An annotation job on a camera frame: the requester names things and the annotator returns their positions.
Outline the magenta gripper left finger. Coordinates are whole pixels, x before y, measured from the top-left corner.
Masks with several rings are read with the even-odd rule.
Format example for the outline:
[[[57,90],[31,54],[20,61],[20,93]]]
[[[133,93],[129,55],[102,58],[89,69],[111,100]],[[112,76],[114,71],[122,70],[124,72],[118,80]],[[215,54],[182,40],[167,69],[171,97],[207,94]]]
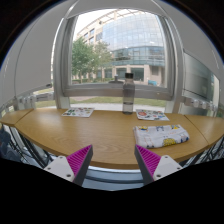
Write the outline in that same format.
[[[67,157],[58,156],[44,170],[81,186],[92,156],[93,146],[88,145]]]

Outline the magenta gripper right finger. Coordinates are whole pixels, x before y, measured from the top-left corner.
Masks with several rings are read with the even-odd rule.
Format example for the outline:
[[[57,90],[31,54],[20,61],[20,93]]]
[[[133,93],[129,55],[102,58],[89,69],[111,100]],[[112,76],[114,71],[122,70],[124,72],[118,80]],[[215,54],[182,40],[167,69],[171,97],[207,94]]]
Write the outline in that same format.
[[[145,185],[182,169],[170,156],[159,156],[139,145],[135,146],[134,154]]]

